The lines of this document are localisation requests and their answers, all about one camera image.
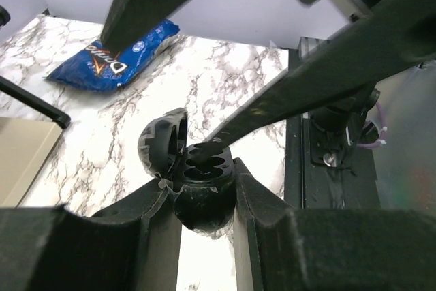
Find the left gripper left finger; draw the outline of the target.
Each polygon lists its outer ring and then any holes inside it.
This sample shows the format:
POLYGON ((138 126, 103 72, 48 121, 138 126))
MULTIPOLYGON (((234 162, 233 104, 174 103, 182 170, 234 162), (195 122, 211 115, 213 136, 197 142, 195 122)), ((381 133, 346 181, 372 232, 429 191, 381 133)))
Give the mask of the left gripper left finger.
POLYGON ((1 210, 2 290, 175 290, 181 223, 149 181, 81 217, 63 205, 1 210))

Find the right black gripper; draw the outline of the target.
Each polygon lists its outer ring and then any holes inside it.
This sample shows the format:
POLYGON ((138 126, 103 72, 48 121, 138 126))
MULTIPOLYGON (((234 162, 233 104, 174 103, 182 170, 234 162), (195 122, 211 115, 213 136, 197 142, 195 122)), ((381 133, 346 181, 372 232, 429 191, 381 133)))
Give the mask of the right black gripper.
MULTIPOLYGON (((317 0, 299 0, 311 5, 317 0)), ((435 58, 435 0, 351 0, 372 13, 282 71, 205 140, 225 147, 261 127, 313 110, 435 58)))

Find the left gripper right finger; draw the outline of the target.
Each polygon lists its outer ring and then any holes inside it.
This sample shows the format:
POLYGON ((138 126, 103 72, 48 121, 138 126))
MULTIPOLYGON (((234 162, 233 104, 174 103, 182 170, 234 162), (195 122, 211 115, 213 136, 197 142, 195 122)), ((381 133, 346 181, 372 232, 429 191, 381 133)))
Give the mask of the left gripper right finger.
POLYGON ((293 209, 234 160, 239 290, 434 290, 435 218, 293 209))

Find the black earbud charging case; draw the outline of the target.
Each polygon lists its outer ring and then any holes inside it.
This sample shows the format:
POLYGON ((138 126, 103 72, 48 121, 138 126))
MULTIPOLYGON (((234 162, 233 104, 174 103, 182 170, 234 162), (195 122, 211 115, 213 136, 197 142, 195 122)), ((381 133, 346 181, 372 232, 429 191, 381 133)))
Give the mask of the black earbud charging case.
POLYGON ((144 169, 168 190, 182 225, 198 234, 217 234, 232 221, 236 204, 232 154, 225 148, 200 162, 196 155, 206 145, 188 145, 187 135, 187 110, 171 110, 143 129, 138 156, 144 169))

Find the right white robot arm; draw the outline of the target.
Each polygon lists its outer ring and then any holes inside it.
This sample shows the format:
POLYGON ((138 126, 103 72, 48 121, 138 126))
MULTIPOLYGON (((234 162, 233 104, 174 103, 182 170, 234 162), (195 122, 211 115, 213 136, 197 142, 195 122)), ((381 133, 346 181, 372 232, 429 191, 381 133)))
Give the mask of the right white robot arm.
MULTIPOLYGON (((113 0, 101 34, 118 52, 190 0, 113 0)), ((317 0, 299 0, 311 5, 317 0)), ((198 159, 217 154, 261 127, 314 112, 336 133, 369 108, 380 80, 435 58, 435 0, 348 0, 360 18, 295 70, 282 71, 205 140, 198 159)))

